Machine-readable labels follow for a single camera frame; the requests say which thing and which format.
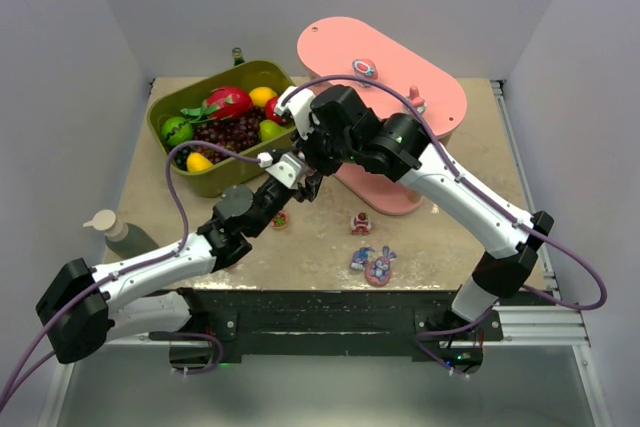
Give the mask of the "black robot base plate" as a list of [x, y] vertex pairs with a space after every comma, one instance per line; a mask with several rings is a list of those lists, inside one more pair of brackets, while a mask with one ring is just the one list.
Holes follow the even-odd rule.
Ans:
[[500, 341], [497, 312], [456, 335], [445, 312], [451, 291], [194, 290], [179, 288], [188, 307], [186, 334], [206, 333], [223, 345], [223, 361], [248, 356], [372, 356], [427, 360], [414, 342], [470, 368], [483, 343]]

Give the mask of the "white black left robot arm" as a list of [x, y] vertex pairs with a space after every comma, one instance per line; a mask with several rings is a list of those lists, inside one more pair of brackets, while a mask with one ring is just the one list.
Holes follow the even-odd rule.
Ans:
[[216, 203], [210, 220], [177, 243], [120, 263], [67, 262], [36, 304], [56, 359], [71, 364], [96, 352], [116, 330], [115, 314], [181, 280], [233, 266], [252, 250], [276, 214], [292, 199], [315, 200], [323, 175], [315, 171], [295, 188], [274, 176], [253, 192], [232, 186]]

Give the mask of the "pink oval figurine toy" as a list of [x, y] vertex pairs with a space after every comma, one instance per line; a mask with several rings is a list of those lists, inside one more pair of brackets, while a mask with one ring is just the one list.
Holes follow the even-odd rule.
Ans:
[[357, 76], [372, 80], [378, 79], [378, 69], [371, 59], [356, 58], [352, 61], [351, 67]]

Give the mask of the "pink hat figurine toy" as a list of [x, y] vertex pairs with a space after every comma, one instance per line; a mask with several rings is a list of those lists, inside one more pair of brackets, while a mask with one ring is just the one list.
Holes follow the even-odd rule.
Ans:
[[412, 85], [409, 88], [408, 99], [411, 102], [411, 105], [416, 109], [417, 112], [419, 112], [420, 114], [423, 114], [426, 111], [427, 102], [421, 96], [419, 92], [419, 88], [416, 85]]

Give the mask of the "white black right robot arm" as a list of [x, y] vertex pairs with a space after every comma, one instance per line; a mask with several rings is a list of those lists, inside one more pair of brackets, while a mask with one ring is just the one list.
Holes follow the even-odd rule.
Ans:
[[541, 235], [553, 218], [511, 205], [430, 140], [413, 116], [380, 119], [351, 87], [320, 94], [304, 89], [287, 102], [306, 162], [325, 175], [354, 163], [371, 174], [434, 201], [485, 248], [449, 310], [454, 321], [474, 321], [495, 301], [513, 296], [537, 262]]

